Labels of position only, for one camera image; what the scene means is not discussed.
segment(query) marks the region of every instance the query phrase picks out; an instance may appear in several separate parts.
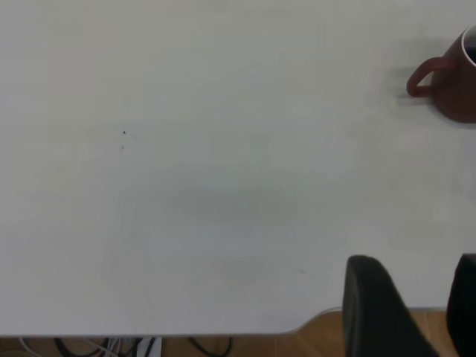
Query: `table surface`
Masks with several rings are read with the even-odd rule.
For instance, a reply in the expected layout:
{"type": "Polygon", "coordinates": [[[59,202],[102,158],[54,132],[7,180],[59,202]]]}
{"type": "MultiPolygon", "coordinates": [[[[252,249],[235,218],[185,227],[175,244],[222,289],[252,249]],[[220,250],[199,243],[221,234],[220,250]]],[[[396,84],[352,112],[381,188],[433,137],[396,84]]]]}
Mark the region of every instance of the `table surface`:
{"type": "Polygon", "coordinates": [[[476,131],[405,96],[474,0],[4,0],[0,335],[284,332],[352,254],[445,306],[476,131]]]}

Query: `black cable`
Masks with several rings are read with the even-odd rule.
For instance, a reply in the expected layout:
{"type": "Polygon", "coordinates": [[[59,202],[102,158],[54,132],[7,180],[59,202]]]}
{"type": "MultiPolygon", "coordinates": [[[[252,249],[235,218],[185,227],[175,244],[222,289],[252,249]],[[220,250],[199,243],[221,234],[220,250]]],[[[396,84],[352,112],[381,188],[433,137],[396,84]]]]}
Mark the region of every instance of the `black cable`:
{"type": "Polygon", "coordinates": [[[155,337],[150,339],[149,346],[147,346],[146,354],[144,355],[144,357],[149,357],[149,354],[150,354],[150,351],[152,351],[152,346],[154,345],[154,342],[155,342],[155,337]]]}
{"type": "Polygon", "coordinates": [[[201,353],[206,355],[207,357],[226,357],[228,354],[230,354],[231,348],[233,348],[233,339],[230,338],[228,340],[228,347],[226,347],[226,350],[224,353],[212,353],[210,351],[207,351],[205,348],[202,347],[201,344],[199,344],[195,338],[188,338],[188,341],[201,353]]]}
{"type": "MultiPolygon", "coordinates": [[[[93,357],[99,353],[98,357],[103,357],[105,355],[104,351],[101,351],[99,348],[96,350],[86,353],[85,355],[77,355],[76,353],[72,353],[65,344],[63,343],[61,338],[53,338],[54,344],[57,346],[58,352],[62,357],[93,357]]],[[[109,339],[104,338],[103,343],[101,344],[102,347],[107,348],[109,344],[109,339]]]]}
{"type": "Polygon", "coordinates": [[[134,341],[134,345],[132,346],[132,357],[137,357],[137,348],[139,347],[140,342],[142,341],[142,338],[136,338],[134,341]]]}

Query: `red mug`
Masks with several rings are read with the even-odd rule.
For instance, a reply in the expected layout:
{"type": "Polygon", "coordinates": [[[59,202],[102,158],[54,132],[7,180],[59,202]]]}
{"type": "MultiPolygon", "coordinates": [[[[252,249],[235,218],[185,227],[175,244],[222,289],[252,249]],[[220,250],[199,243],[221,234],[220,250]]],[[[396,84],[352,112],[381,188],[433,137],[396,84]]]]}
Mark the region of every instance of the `red mug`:
{"type": "Polygon", "coordinates": [[[427,59],[407,82],[412,97],[430,97],[448,118],[476,123],[476,26],[467,28],[442,57],[427,59]],[[429,86],[419,86],[433,72],[429,86]]]}

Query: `floor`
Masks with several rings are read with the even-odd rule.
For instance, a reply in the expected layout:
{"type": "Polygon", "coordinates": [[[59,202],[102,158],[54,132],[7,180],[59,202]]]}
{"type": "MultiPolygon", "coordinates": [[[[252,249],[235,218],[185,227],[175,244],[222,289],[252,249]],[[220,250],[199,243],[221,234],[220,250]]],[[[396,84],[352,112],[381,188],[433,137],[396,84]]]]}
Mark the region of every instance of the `floor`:
{"type": "MultiPolygon", "coordinates": [[[[423,335],[433,344],[442,357],[456,357],[446,330],[445,313],[442,311],[413,311],[412,315],[423,335]]],[[[227,337],[197,338],[211,352],[226,349],[227,337]]],[[[84,354],[91,347],[80,339],[65,339],[71,351],[84,354]]],[[[51,339],[29,338],[29,345],[43,357],[60,357],[51,339]]],[[[0,339],[0,355],[11,349],[21,349],[18,340],[0,339]]],[[[21,356],[8,353],[9,356],[21,356]]],[[[186,338],[164,338],[163,357],[204,357],[186,338]]],[[[344,342],[340,312],[330,312],[310,321],[290,335],[235,337],[229,357],[343,357],[344,342]]]]}

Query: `mug handle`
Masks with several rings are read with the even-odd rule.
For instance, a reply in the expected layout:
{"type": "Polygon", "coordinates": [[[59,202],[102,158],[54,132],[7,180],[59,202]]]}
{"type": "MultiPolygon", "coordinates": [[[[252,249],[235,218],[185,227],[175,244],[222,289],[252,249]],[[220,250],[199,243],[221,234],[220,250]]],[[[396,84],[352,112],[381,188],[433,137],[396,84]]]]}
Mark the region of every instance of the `mug handle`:
{"type": "Polygon", "coordinates": [[[412,97],[430,97],[432,93],[431,86],[418,86],[418,84],[431,72],[441,69],[455,69],[457,63],[455,60],[445,57],[433,57],[427,59],[419,65],[416,71],[410,76],[407,82],[407,93],[412,97]]]}

